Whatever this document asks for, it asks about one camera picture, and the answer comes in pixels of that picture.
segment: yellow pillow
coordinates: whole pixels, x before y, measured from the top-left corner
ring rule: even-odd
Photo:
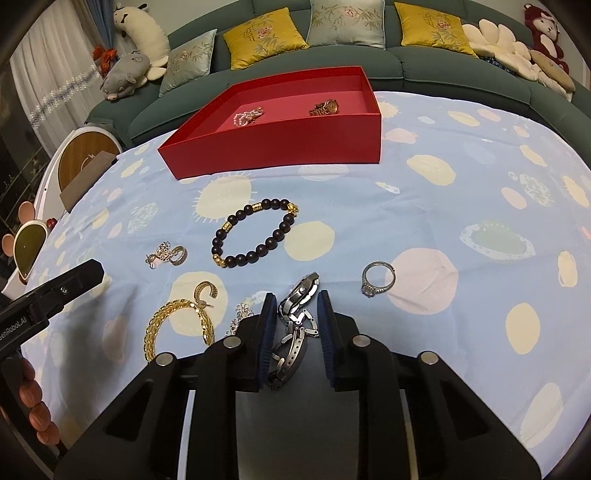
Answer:
[[[232,70],[245,69],[278,53],[308,48],[287,8],[238,25],[224,33],[223,38],[232,55]]]
[[[402,23],[402,45],[438,47],[478,57],[454,15],[394,2]]]

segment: white curtain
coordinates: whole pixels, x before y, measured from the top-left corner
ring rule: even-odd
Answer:
[[[22,107],[50,156],[104,99],[93,49],[70,0],[56,0],[10,59]]]

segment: beaded bracelet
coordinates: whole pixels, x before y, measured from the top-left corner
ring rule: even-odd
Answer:
[[[272,236],[265,240],[265,244],[257,245],[255,250],[250,250],[246,255],[239,254],[236,257],[228,255],[226,258],[222,258],[222,245],[228,232],[232,230],[232,227],[236,225],[240,220],[244,220],[247,216],[252,215],[255,212],[261,210],[286,210],[287,213],[283,217],[283,221],[279,224],[279,228],[273,230]],[[216,237],[213,239],[212,244],[212,255],[213,261],[222,268],[234,268],[236,265],[243,267],[247,263],[256,263],[259,257],[264,257],[269,253],[269,250],[277,248],[277,242],[281,242],[285,238],[285,234],[291,230],[291,226],[294,224],[294,219],[299,212],[298,207],[295,203],[291,203],[287,199],[264,199],[261,202],[253,203],[252,205],[245,205],[242,210],[238,210],[235,215],[230,215],[228,220],[222,225],[222,227],[216,232]]]

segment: curtain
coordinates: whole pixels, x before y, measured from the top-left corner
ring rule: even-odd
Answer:
[[[80,25],[82,25],[82,30],[86,32],[90,42],[95,47],[102,45],[102,47],[105,48],[105,42],[100,36],[99,29],[95,24],[95,20],[92,18],[92,14],[90,13],[90,9],[88,8],[86,0],[70,1],[72,2],[72,5],[74,5],[74,10],[76,10],[76,15],[78,16]]]
[[[10,59],[22,107],[50,156],[103,100],[93,49],[70,0],[56,0]]]
[[[113,24],[113,8],[111,0],[86,0],[90,14],[95,20],[96,28],[103,39],[105,48],[113,48],[115,41],[115,25]]]

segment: floral embroidery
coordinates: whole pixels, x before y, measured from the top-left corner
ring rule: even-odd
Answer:
[[[340,27],[352,27],[362,23],[370,30],[382,30],[384,27],[384,14],[376,8],[355,8],[342,5],[324,5],[314,9],[311,24],[313,27],[328,25],[333,30]]]

